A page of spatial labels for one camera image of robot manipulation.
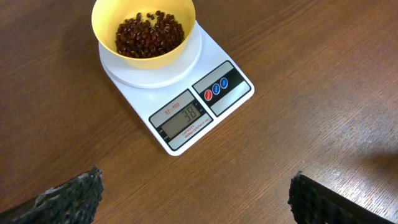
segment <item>button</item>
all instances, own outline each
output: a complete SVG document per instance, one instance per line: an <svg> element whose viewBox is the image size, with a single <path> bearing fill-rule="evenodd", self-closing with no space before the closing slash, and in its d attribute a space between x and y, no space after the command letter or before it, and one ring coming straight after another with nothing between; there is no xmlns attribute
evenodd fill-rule
<svg viewBox="0 0 398 224"><path fill-rule="evenodd" d="M222 78L220 80L220 85L222 88L226 88L228 86L228 80L226 78Z"/></svg>
<svg viewBox="0 0 398 224"><path fill-rule="evenodd" d="M205 100L210 101L213 97L213 93L211 92L211 90L206 90L205 91Z"/></svg>
<svg viewBox="0 0 398 224"><path fill-rule="evenodd" d="M220 93L220 85L218 83L213 85L213 93L214 95L218 95Z"/></svg>

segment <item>round white weighing plate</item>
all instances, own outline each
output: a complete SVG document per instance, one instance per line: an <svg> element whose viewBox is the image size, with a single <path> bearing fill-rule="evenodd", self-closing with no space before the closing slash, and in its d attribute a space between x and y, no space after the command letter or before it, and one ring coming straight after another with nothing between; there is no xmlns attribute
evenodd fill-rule
<svg viewBox="0 0 398 224"><path fill-rule="evenodd" d="M202 39L198 23L195 23L187 46L171 65L155 70L134 68L99 44L99 57L118 81L138 88L160 88L185 77L196 65L201 53Z"/></svg>

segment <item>yellow bowl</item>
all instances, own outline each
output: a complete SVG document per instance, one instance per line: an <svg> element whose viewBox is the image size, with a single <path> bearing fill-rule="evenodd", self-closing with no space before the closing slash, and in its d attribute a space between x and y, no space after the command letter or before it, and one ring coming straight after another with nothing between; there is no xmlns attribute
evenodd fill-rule
<svg viewBox="0 0 398 224"><path fill-rule="evenodd" d="M120 23L125 19L135 18L138 12L141 12L142 19L146 20L148 12L155 14L157 10L175 16L175 20L181 23L184 29L184 41L169 53L158 57L130 58L119 55L115 40ZM156 69L171 64L184 51L195 25L195 8L192 0L97 0L91 15L91 24L98 41L108 51L136 68Z"/></svg>

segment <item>tabletop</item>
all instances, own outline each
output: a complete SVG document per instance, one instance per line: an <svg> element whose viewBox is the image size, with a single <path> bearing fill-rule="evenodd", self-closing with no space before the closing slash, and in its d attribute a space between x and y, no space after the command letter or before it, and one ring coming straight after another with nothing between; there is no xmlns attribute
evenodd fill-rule
<svg viewBox="0 0 398 224"><path fill-rule="evenodd" d="M96 165L94 223L294 223L301 170L398 222L398 1L195 0L256 92L179 157L103 71L94 2L0 2L0 212Z"/></svg>

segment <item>display panel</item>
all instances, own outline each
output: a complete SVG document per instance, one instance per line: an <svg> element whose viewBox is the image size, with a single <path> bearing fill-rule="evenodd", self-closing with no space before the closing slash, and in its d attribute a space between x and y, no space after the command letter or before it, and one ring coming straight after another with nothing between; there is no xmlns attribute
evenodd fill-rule
<svg viewBox="0 0 398 224"><path fill-rule="evenodd" d="M181 110L172 119L162 125L163 131L171 139L183 128L192 124L200 117L200 113L193 103L189 104L185 109Z"/></svg>

